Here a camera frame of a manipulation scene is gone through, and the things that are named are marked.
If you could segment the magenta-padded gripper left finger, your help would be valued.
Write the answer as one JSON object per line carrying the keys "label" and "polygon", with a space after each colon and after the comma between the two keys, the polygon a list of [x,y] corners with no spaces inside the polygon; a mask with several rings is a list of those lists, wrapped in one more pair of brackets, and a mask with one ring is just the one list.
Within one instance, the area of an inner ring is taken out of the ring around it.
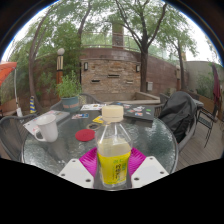
{"label": "magenta-padded gripper left finger", "polygon": [[92,189],[97,173],[97,148],[93,148],[79,159],[71,159],[58,174],[78,186]]}

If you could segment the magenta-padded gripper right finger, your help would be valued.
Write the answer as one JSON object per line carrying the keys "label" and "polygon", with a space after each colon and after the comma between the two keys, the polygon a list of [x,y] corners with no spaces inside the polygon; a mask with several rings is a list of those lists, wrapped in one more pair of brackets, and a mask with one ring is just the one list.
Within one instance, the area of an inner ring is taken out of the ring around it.
{"label": "magenta-padded gripper right finger", "polygon": [[136,148],[131,150],[128,161],[128,187],[140,188],[168,175],[154,156],[146,157]]}

